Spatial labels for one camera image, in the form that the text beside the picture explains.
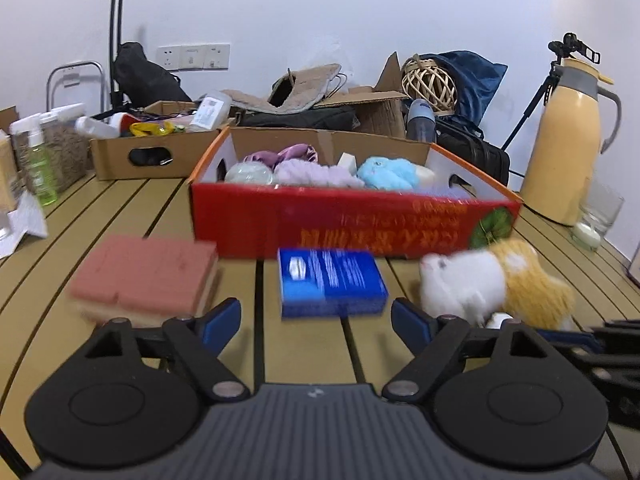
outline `red cardboard box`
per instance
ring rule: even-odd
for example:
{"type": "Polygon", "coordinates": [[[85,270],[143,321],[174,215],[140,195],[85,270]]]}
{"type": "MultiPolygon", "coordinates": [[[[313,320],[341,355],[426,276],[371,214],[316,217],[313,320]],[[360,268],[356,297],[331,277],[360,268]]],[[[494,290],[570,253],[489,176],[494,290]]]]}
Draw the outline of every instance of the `red cardboard box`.
{"type": "Polygon", "coordinates": [[[278,248],[368,250],[418,258],[486,245],[511,233],[521,201],[516,194],[443,148],[353,132],[226,128],[190,176],[197,240],[215,241],[223,258],[274,258],[278,248]],[[475,198],[451,200],[408,192],[224,184],[231,168],[259,150],[306,142],[320,164],[343,152],[358,164],[369,156],[407,158],[450,185],[465,182],[475,198]]]}

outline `box handle hole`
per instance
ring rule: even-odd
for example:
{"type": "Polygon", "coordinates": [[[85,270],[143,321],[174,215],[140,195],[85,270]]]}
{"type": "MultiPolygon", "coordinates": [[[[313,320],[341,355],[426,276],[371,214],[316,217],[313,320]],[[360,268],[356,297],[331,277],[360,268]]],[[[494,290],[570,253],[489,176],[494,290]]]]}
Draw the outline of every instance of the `box handle hole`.
{"type": "Polygon", "coordinates": [[[471,196],[477,197],[476,188],[469,184],[464,178],[453,174],[449,177],[449,187],[459,186],[471,196]]]}
{"type": "Polygon", "coordinates": [[[216,182],[224,182],[226,177],[226,162],[223,158],[216,168],[216,182]]]}
{"type": "Polygon", "coordinates": [[[166,166],[172,160],[171,152],[162,146],[136,148],[129,152],[129,162],[134,166],[166,166]]]}

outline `black gripper pad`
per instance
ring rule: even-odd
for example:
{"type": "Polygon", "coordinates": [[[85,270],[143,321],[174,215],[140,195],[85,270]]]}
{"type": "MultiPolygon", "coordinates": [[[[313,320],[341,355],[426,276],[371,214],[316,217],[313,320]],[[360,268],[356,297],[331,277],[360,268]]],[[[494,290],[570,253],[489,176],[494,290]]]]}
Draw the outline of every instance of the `black gripper pad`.
{"type": "Polygon", "coordinates": [[[111,472],[45,462],[30,480],[603,480],[586,464],[538,474],[477,464],[444,444],[420,411],[368,384],[265,384],[211,408],[175,450],[111,472]]]}

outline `pink sponge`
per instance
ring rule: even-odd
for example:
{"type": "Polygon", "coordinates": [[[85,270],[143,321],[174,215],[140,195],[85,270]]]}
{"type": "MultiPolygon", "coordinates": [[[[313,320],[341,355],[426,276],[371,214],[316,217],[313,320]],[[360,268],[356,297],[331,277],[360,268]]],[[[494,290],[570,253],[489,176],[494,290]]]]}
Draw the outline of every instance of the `pink sponge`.
{"type": "Polygon", "coordinates": [[[202,313],[217,261],[211,243],[111,236],[82,262],[69,294],[92,319],[129,317],[135,326],[159,326],[202,313]]]}

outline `table surface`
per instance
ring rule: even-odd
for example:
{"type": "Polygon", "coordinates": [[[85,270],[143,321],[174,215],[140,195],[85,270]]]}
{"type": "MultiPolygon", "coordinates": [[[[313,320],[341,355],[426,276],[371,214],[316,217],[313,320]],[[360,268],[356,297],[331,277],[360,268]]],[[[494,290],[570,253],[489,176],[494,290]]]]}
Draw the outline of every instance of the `table surface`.
{"type": "MultiPolygon", "coordinates": [[[[109,234],[192,239],[184,180],[100,182],[87,176],[46,208],[49,237],[27,238],[0,262],[0,428],[31,466],[38,458],[22,414],[31,393],[78,346],[94,325],[65,293],[91,248],[109,234]]],[[[534,245],[552,275],[576,290],[577,328],[604,319],[640,318],[640,290],[625,274],[624,257],[605,244],[597,253],[574,246],[566,229],[523,208],[514,236],[534,245]]],[[[416,261],[378,259],[390,298],[419,299],[416,261]]],[[[275,261],[222,260],[215,302],[235,296],[242,324],[221,355],[247,385],[354,383],[376,389],[410,359],[393,332],[389,306],[381,317],[280,319],[275,261]]],[[[616,480],[640,470],[640,433],[611,425],[593,464],[616,480]]],[[[0,479],[12,478],[0,460],[0,479]]]]}

